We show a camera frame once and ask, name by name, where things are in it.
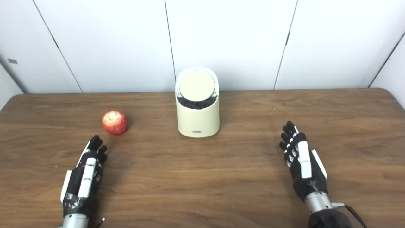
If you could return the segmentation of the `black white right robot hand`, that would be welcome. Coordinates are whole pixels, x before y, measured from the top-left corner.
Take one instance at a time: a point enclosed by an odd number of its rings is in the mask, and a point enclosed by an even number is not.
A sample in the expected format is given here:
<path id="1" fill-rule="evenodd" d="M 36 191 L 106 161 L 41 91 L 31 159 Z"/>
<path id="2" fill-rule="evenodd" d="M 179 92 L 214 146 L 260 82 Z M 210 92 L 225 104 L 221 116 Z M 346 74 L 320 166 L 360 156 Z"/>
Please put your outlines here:
<path id="1" fill-rule="evenodd" d="M 293 189 L 301 200 L 314 192 L 328 193 L 327 173 L 317 152 L 310 150 L 305 133 L 292 121 L 283 126 L 279 143 L 293 179 Z"/>

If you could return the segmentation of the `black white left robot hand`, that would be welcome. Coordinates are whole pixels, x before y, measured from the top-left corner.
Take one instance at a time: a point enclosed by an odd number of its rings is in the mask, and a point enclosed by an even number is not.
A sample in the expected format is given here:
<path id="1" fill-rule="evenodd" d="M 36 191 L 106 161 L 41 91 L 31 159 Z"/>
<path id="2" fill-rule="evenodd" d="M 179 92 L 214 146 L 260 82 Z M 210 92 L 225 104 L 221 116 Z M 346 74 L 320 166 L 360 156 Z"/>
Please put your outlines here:
<path id="1" fill-rule="evenodd" d="M 73 170 L 68 170 L 61 193 L 63 216 L 82 214 L 92 217 L 97 210 L 97 189 L 107 160 L 107 146 L 95 135 L 85 146 Z"/>

